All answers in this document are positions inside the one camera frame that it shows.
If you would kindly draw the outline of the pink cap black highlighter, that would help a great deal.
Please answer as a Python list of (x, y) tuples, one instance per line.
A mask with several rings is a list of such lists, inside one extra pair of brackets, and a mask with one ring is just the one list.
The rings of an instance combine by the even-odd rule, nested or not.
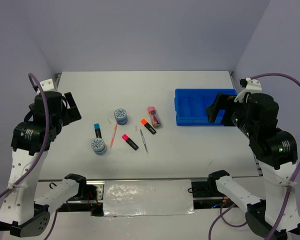
[(139, 149), (139, 146), (128, 135), (123, 134), (122, 139), (135, 151)]

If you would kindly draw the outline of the thin grey pen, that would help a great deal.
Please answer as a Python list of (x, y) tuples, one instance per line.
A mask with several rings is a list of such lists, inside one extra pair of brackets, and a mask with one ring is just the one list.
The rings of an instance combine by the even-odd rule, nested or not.
[(144, 148), (145, 148), (145, 152), (146, 152), (147, 154), (149, 154), (148, 147), (147, 147), (147, 143), (146, 143), (146, 140), (145, 140), (145, 136), (144, 136), (144, 134), (143, 134), (143, 132), (142, 132), (141, 129), (140, 129), (139, 131), (140, 131), (142, 143), (143, 143)]

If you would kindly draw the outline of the blue cap black highlighter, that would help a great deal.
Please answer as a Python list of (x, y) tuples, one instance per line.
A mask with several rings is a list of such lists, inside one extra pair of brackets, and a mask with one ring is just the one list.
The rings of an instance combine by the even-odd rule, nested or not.
[(102, 133), (101, 133), (101, 129), (100, 129), (100, 125), (98, 123), (94, 124), (94, 132), (95, 132), (95, 137), (96, 138), (102, 138)]

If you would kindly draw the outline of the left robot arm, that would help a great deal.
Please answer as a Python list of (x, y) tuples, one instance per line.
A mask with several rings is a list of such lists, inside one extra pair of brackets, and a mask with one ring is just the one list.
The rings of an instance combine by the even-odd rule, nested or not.
[(13, 131), (11, 173), (0, 208), (0, 232), (19, 238), (41, 235), (52, 213), (70, 198), (81, 200), (88, 193), (86, 178), (70, 173), (48, 193), (35, 197), (51, 143), (64, 126), (82, 117), (70, 92), (38, 94), (29, 108)]

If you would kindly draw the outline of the orange cap black highlighter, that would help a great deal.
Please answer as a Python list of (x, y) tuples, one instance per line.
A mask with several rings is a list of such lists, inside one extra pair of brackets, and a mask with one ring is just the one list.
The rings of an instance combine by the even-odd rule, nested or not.
[(156, 130), (145, 119), (142, 119), (140, 122), (153, 135), (157, 133)]

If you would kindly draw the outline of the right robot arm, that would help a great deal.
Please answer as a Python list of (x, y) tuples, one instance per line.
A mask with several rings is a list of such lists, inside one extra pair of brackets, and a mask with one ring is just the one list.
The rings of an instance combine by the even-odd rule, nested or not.
[(248, 192), (225, 170), (208, 176), (207, 190), (213, 196), (228, 197), (245, 215), (250, 230), (266, 240), (285, 240), (287, 234), (300, 235), (294, 190), (298, 165), (297, 143), (287, 131), (277, 127), (279, 105), (264, 93), (248, 93), (243, 102), (234, 95), (219, 93), (206, 109), (213, 123), (224, 111), (221, 123), (237, 127), (249, 140), (249, 147), (262, 171), (265, 199)]

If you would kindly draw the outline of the silver foil sheet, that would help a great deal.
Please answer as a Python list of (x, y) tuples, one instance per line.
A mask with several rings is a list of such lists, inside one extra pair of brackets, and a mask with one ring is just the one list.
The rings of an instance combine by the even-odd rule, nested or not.
[(107, 181), (103, 191), (103, 214), (109, 217), (193, 214), (190, 187), (188, 179)]

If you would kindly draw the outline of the orange clear pen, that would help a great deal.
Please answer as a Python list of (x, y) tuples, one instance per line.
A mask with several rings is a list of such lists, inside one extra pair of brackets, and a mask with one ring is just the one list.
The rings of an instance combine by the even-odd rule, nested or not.
[(111, 141), (110, 141), (110, 148), (113, 147), (113, 144), (114, 144), (114, 141), (115, 141), (115, 137), (116, 137), (116, 133), (117, 133), (117, 129), (118, 129), (118, 124), (116, 123), (114, 125), (114, 130), (113, 130)]

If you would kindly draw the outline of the blue plastic sorting bin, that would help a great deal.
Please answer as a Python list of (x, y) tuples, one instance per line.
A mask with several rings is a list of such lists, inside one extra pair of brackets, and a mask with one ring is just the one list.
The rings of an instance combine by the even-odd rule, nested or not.
[(226, 88), (177, 88), (174, 107), (177, 126), (220, 126), (224, 111), (220, 110), (214, 123), (208, 122), (206, 108), (217, 94), (237, 95), (235, 89)]

